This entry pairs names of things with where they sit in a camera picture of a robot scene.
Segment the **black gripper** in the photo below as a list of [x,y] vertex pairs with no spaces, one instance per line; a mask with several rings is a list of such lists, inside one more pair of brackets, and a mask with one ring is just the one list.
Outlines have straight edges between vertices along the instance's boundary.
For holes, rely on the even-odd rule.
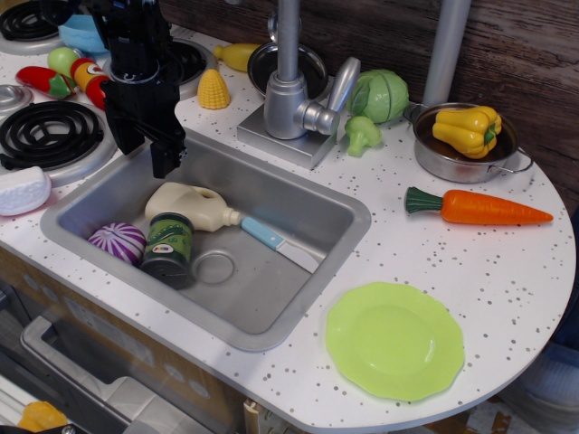
[[127,156],[150,141],[153,176],[164,179],[177,169],[187,155],[185,131],[176,119],[184,67],[179,62],[159,66],[149,80],[119,78],[101,84],[105,92],[105,113],[110,132]]

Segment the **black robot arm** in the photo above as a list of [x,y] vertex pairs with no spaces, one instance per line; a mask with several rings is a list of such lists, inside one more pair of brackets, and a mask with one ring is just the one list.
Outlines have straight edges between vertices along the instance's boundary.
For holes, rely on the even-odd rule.
[[157,1],[65,1],[58,9],[41,2],[43,17],[53,25],[81,9],[109,50],[110,80],[100,87],[118,148],[127,156],[148,139],[153,175],[164,178],[186,156],[185,130],[175,114],[184,68],[169,47],[171,25]]

